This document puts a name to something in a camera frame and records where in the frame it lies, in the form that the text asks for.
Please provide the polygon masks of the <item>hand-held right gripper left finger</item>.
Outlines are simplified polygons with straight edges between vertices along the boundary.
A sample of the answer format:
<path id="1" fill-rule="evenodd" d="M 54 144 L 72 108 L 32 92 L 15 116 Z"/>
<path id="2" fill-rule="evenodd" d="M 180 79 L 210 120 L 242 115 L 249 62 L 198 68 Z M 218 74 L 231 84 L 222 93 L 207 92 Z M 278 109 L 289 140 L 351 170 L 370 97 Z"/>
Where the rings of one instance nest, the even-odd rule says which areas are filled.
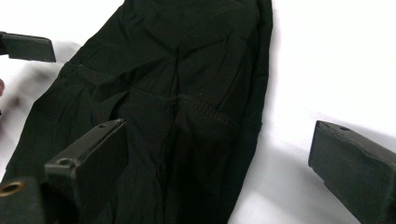
<path id="1" fill-rule="evenodd" d="M 48 183 L 77 211 L 78 224 L 92 224 L 106 207 L 128 163 L 126 121 L 104 122 L 45 164 Z"/>

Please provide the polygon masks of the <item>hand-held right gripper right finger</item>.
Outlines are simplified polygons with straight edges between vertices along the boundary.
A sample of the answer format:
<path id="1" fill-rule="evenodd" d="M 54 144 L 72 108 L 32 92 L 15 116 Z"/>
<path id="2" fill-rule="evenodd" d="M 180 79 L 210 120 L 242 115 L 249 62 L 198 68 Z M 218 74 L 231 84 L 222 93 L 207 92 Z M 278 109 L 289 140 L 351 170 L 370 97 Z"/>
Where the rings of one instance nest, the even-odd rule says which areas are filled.
<path id="1" fill-rule="evenodd" d="M 319 120 L 308 165 L 361 224 L 396 224 L 396 153 Z"/>

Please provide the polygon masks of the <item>black pants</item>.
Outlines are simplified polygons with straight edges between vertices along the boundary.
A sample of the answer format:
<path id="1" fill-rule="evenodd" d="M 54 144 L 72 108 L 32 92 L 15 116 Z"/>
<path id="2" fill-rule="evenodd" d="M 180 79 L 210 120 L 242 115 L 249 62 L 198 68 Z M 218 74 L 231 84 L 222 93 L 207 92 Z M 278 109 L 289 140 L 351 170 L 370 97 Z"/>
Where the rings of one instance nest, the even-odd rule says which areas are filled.
<path id="1" fill-rule="evenodd" d="M 272 0 L 124 0 L 35 101 L 6 178 L 125 119 L 129 163 L 94 224 L 227 224 L 255 154 Z"/>

